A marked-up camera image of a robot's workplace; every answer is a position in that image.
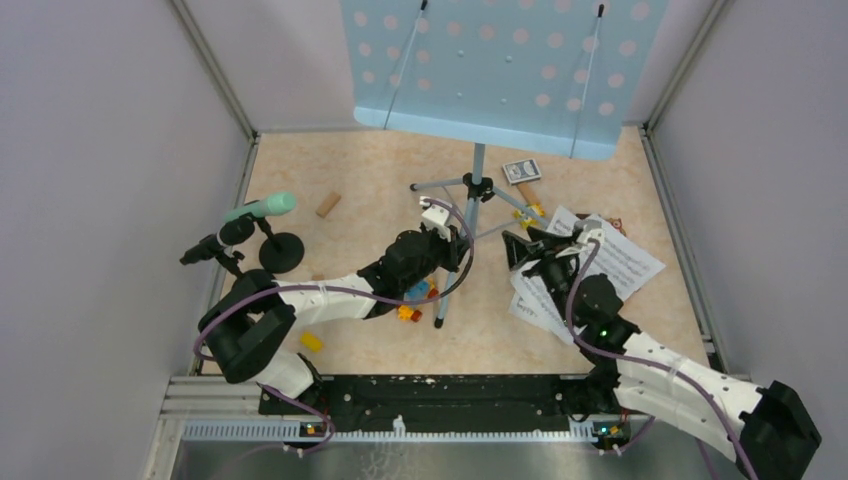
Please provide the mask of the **sheet music page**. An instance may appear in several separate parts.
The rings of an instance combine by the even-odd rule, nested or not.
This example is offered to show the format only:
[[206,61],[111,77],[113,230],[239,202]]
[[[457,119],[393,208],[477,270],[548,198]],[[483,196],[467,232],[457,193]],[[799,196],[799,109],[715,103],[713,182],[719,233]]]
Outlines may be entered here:
[[541,278],[524,275],[534,265],[535,262],[531,262],[512,274],[510,282],[515,294],[510,304],[510,312],[527,323],[552,333],[564,344],[573,345],[573,336]]
[[587,219],[601,224],[605,238],[586,277],[606,275],[622,301],[626,301],[665,268],[663,262],[629,240],[598,214],[589,215]]

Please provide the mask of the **blue music stand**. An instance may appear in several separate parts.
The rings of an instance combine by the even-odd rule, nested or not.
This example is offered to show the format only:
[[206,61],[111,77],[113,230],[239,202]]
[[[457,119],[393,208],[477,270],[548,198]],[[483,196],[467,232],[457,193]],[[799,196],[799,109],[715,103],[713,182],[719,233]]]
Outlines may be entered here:
[[344,1],[360,124],[471,142],[466,221],[498,191],[485,150],[603,161],[617,146],[663,1]]

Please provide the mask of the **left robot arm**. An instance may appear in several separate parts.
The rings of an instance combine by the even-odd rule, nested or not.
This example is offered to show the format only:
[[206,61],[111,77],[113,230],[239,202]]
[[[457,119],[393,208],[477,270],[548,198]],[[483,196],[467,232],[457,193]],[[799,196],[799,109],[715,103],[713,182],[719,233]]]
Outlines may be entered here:
[[407,293],[437,269],[456,272],[473,258],[474,243],[456,227],[443,238],[434,229],[406,230],[384,254],[336,279],[302,284],[251,271],[201,318],[195,347],[210,357],[231,384],[256,383],[282,394],[297,413],[319,404],[319,375],[301,354],[284,348],[301,327],[342,319],[371,319],[407,304]]

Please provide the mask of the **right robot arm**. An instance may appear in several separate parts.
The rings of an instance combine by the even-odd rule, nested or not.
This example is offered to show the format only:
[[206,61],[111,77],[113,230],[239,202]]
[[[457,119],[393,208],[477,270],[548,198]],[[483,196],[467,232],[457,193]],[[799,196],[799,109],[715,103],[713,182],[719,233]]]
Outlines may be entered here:
[[620,315],[623,302],[604,273],[590,274],[600,232],[569,236],[530,228],[502,234],[508,268],[538,280],[555,316],[597,378],[586,385],[600,412],[618,406],[676,427],[732,461],[748,479],[800,479],[822,436],[790,386],[739,380],[681,355]]

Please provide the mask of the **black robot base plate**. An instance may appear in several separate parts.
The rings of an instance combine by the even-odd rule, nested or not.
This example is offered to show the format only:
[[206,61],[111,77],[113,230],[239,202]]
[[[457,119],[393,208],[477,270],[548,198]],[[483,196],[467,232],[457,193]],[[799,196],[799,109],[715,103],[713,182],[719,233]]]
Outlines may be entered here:
[[653,420],[622,407],[596,374],[324,376],[295,402],[261,390],[264,416],[316,417],[302,438],[391,434],[421,441],[571,435],[600,452],[624,452]]

